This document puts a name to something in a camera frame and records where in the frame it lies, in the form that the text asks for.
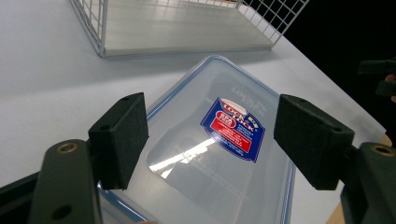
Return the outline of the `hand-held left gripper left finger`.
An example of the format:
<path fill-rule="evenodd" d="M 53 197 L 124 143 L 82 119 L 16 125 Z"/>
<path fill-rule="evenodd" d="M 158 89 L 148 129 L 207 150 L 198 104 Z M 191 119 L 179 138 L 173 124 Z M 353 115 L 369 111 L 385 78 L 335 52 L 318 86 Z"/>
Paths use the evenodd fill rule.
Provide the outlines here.
<path fill-rule="evenodd" d="M 149 139 L 143 92 L 119 99 L 89 129 L 95 173 L 103 189 L 127 189 Z"/>

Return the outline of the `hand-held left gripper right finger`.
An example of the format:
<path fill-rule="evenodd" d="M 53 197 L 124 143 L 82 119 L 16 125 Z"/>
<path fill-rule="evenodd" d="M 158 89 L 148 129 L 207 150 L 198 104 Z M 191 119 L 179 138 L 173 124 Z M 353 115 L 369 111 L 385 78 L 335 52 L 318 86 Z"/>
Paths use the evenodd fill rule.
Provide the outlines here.
<path fill-rule="evenodd" d="M 354 135 L 305 99 L 279 97 L 274 139 L 315 189 L 336 189 L 344 157 L 354 150 Z"/>

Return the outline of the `clear plastic container lid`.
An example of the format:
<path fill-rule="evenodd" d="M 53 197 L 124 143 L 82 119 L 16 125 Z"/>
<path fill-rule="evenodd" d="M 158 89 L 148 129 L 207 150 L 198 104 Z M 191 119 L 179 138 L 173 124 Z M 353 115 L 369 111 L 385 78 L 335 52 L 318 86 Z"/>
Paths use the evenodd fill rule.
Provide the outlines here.
<path fill-rule="evenodd" d="M 99 191 L 105 221 L 289 224 L 294 168 L 274 139 L 279 96 L 220 56 L 148 110 L 128 189 Z"/>

